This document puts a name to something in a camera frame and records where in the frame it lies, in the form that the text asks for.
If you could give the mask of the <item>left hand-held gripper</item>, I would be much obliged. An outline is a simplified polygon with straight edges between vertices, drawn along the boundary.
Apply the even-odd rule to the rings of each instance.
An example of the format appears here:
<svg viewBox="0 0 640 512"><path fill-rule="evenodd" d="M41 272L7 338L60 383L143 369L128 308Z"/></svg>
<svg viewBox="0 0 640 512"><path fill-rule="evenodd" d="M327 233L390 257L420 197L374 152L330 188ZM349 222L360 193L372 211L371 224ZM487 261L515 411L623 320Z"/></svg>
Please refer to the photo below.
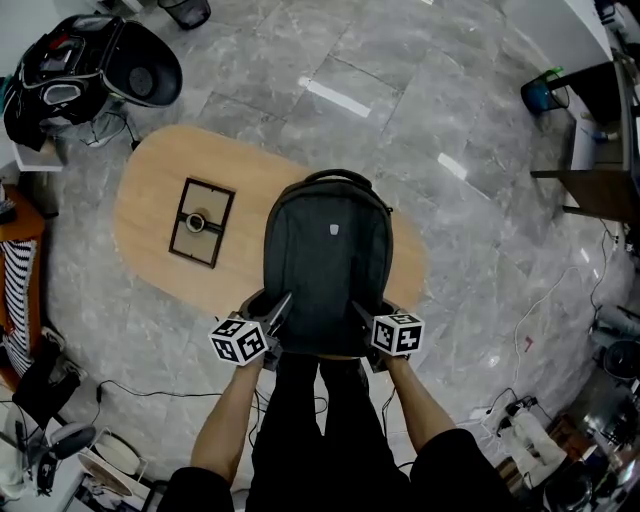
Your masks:
<svg viewBox="0 0 640 512"><path fill-rule="evenodd" d="M291 309L292 293L287 292L265 318L244 319L237 312L216 317L208 339L220 361L245 367L262 359L263 368L275 371L282 354L276 332Z"/></svg>

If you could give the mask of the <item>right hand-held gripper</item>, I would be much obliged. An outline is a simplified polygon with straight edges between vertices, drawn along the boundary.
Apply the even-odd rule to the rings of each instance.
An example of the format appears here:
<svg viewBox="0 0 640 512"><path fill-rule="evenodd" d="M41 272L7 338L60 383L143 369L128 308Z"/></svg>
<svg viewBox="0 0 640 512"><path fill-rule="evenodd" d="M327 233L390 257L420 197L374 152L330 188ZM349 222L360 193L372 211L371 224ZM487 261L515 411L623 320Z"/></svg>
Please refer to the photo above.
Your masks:
<svg viewBox="0 0 640 512"><path fill-rule="evenodd" d="M374 316L354 300L351 305L360 318L362 328L368 333L365 357L373 373L387 370L384 355L408 359L421 350L424 321L418 316L406 311Z"/></svg>

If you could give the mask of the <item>grey fabric backpack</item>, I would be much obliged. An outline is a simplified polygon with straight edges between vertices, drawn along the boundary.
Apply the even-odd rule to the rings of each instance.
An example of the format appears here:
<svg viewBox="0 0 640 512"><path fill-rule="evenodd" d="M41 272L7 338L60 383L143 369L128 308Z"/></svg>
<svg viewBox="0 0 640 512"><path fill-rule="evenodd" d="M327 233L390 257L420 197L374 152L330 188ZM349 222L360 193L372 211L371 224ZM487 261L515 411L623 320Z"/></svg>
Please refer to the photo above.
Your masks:
<svg viewBox="0 0 640 512"><path fill-rule="evenodd" d="M286 187L266 222L263 287L242 304L241 317L265 318L291 292L276 332L284 351L365 356L368 333L351 301L374 316L390 309L391 212L371 182L349 170L315 172Z"/></svg>

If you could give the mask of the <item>person's right forearm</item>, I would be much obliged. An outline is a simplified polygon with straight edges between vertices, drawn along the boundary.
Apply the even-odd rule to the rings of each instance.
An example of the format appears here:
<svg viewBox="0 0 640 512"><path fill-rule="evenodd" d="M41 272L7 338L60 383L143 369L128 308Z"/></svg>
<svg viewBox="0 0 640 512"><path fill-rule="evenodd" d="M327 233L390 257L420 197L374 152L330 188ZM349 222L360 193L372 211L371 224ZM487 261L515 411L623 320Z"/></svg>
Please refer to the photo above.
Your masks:
<svg viewBox="0 0 640 512"><path fill-rule="evenodd" d="M399 397L411 444L419 453L430 440L456 426L420 382L407 359L385 356L384 361Z"/></svg>

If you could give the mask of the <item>person's left forearm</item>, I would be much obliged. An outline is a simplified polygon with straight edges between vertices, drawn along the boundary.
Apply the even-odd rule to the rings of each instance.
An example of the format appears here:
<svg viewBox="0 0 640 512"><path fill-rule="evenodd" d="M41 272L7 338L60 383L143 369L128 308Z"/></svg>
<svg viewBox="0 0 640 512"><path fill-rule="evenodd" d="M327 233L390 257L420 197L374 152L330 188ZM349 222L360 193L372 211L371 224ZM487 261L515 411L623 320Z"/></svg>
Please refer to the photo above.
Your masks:
<svg viewBox="0 0 640 512"><path fill-rule="evenodd" d="M201 428L191 454L193 467L209 470L232 484L242 456L254 392L263 368L259 356L237 366Z"/></svg>

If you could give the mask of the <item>person's black trousers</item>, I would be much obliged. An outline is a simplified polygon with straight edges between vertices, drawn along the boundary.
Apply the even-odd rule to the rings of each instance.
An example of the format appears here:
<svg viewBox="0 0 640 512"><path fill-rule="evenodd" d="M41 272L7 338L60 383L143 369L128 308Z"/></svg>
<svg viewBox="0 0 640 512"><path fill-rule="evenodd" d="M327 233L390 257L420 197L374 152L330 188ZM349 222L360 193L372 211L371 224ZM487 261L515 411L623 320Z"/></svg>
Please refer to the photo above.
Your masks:
<svg viewBox="0 0 640 512"><path fill-rule="evenodd" d="M408 512L358 359L281 357L252 454L246 512Z"/></svg>

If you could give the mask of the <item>person's black shirt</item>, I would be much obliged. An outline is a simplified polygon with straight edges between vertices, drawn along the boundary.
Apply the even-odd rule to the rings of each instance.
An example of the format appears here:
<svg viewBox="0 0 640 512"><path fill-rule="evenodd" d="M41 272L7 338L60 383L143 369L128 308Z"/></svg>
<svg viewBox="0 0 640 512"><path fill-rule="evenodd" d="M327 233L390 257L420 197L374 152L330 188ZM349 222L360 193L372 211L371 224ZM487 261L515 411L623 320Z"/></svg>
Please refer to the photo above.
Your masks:
<svg viewBox="0 0 640 512"><path fill-rule="evenodd" d="M246 512L521 512L470 432L445 431L418 452L409 474L396 465L382 484L321 483L291 490L251 486Z"/></svg>

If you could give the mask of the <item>white crumpled cloth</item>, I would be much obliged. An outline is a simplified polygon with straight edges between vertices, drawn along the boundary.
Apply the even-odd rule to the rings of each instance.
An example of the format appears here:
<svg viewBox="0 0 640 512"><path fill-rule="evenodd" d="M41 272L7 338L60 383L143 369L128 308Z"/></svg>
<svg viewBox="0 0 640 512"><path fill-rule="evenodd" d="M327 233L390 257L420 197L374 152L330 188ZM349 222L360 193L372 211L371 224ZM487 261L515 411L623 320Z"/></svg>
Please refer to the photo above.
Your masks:
<svg viewBox="0 0 640 512"><path fill-rule="evenodd" d="M550 477L567 459L567 453L546 433L527 409L518 411L503 431L503 443L526 485L534 488Z"/></svg>

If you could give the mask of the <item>dark brown desk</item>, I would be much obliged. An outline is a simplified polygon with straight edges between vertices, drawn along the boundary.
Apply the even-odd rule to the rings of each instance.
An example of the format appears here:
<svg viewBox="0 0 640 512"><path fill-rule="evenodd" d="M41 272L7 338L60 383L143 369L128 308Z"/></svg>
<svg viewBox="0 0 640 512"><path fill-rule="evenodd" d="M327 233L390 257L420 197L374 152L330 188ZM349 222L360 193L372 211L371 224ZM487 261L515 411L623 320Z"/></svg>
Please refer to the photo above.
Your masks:
<svg viewBox="0 0 640 512"><path fill-rule="evenodd" d="M610 62L561 76L595 120L621 119L625 151L623 171L591 169L534 170L535 179L559 181L577 203L563 211L585 217L640 225L640 69L618 54Z"/></svg>

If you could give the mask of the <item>orange sofa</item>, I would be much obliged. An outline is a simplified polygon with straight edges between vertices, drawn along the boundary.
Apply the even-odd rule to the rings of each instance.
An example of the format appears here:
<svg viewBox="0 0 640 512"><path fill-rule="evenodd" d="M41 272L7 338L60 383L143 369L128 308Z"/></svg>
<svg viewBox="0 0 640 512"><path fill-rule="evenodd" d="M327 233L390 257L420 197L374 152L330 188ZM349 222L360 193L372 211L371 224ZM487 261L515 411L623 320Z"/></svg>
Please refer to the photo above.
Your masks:
<svg viewBox="0 0 640 512"><path fill-rule="evenodd" d="M40 336L39 340L34 344L34 360L40 351L41 345L41 294L40 294L40 273L41 273L41 255L42 255L42 235L45 230L44 217L38 210L27 200L19 190L8 185L4 188L5 198L13 203L13 210L0 215L0 242L10 240L29 240L35 239L38 244L38 256L36 260L37 292L39 298L40 318ZM17 389L21 377L14 371L9 363L5 349L0 345L0 381L10 390Z"/></svg>

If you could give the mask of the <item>blue wastebasket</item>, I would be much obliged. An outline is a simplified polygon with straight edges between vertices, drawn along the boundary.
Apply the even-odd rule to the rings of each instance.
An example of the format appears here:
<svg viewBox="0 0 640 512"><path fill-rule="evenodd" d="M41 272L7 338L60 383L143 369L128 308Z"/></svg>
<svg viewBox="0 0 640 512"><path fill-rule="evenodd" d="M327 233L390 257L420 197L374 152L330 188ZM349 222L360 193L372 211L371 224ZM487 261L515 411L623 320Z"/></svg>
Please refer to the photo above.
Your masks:
<svg viewBox="0 0 640 512"><path fill-rule="evenodd" d="M520 89L521 99L527 110L532 115L539 116L552 110L567 109L570 97L561 76L545 81L541 77L542 74L525 83Z"/></svg>

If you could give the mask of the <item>white paper sheet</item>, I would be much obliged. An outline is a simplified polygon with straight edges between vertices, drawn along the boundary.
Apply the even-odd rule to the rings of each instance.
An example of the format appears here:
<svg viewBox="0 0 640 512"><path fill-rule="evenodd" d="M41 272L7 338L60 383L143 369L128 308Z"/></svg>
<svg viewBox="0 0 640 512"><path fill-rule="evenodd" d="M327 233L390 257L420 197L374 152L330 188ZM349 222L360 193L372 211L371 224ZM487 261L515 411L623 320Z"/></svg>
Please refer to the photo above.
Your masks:
<svg viewBox="0 0 640 512"><path fill-rule="evenodd" d="M588 110L580 111L575 117L570 169L623 171L624 162L621 119L602 124Z"/></svg>

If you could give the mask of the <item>white side stand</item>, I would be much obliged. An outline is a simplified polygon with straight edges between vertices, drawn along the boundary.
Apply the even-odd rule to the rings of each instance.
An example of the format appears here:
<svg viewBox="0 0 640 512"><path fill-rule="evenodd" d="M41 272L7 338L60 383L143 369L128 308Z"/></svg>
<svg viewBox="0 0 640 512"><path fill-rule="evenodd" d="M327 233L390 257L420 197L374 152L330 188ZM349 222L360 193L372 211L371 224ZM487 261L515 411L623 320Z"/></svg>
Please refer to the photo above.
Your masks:
<svg viewBox="0 0 640 512"><path fill-rule="evenodd" d="M60 172L64 167L53 138L48 138L38 151L15 142L12 149L21 172Z"/></svg>

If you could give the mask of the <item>black mesh wastebasket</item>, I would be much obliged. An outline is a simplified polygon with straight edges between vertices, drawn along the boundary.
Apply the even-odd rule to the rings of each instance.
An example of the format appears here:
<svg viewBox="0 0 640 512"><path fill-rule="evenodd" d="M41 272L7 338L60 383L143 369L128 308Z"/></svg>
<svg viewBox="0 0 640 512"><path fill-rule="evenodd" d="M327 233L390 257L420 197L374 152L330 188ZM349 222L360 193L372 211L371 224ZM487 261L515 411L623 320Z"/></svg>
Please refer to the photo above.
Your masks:
<svg viewBox="0 0 640 512"><path fill-rule="evenodd" d="M211 16L208 0L157 0L157 3L183 30L198 28Z"/></svg>

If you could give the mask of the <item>black rectangular frame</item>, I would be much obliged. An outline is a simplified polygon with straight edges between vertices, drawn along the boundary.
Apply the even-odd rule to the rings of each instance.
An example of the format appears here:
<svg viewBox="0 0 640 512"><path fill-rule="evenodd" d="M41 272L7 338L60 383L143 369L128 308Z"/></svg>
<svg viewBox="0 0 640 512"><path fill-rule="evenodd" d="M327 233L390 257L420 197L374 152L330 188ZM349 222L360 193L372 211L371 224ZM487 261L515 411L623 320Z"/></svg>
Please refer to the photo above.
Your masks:
<svg viewBox="0 0 640 512"><path fill-rule="evenodd" d="M233 190L187 178L176 212L169 252L213 269L234 198Z"/></svg>

